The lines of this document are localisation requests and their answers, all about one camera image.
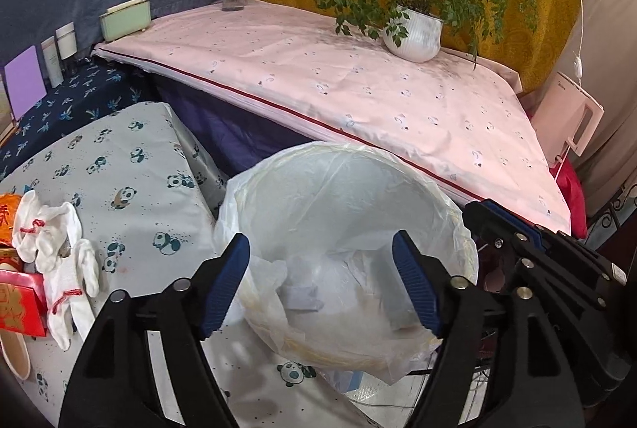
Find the white ceramic pot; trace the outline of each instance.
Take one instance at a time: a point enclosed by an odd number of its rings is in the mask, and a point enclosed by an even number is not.
[[[396,47],[391,36],[383,30],[385,45],[396,56],[414,63],[431,60],[440,51],[442,20],[407,8],[403,8],[402,11],[409,15],[409,20],[401,18],[396,19],[396,22],[407,29],[407,38],[402,39],[400,47]]]

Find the light green container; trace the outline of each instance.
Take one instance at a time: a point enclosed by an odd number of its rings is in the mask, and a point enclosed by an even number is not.
[[[130,0],[110,7],[100,16],[104,40],[112,42],[136,31],[143,31],[150,25],[149,0]]]

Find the white power cord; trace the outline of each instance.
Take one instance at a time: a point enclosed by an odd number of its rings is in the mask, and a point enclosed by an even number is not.
[[[584,75],[584,68],[582,67],[582,44],[584,44],[584,0],[580,0],[580,8],[582,9],[582,34],[580,36],[580,48],[575,57],[575,63],[573,64],[575,70],[575,77],[580,87],[582,86],[582,76]]]

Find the white plastic trash bag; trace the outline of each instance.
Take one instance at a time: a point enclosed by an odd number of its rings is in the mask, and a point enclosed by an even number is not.
[[[458,207],[422,173],[366,146],[295,146],[230,179],[214,236],[221,250],[237,232],[248,237],[237,298],[273,351],[392,384],[439,344],[392,260],[401,229],[451,275],[476,282],[478,255]]]

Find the blue gripper pad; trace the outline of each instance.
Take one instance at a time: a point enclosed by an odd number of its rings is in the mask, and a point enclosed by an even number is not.
[[[544,252],[544,246],[542,245],[542,234],[538,232],[538,230],[528,223],[525,223],[520,218],[516,218],[512,215],[508,210],[503,209],[497,203],[492,202],[491,200],[484,200],[482,204],[491,212],[498,215],[500,218],[504,219],[504,221],[510,223],[515,232],[520,232],[521,234],[525,234],[529,240],[533,243],[533,246],[538,250]]]
[[[222,255],[225,259],[215,282],[206,297],[206,306],[201,322],[201,331],[208,338],[221,328],[230,303],[239,287],[250,261],[250,242],[243,234],[237,234]]]
[[[438,298],[425,272],[415,259],[415,257],[423,256],[410,250],[400,232],[394,235],[392,256],[420,323],[439,337],[442,320],[438,314]]]

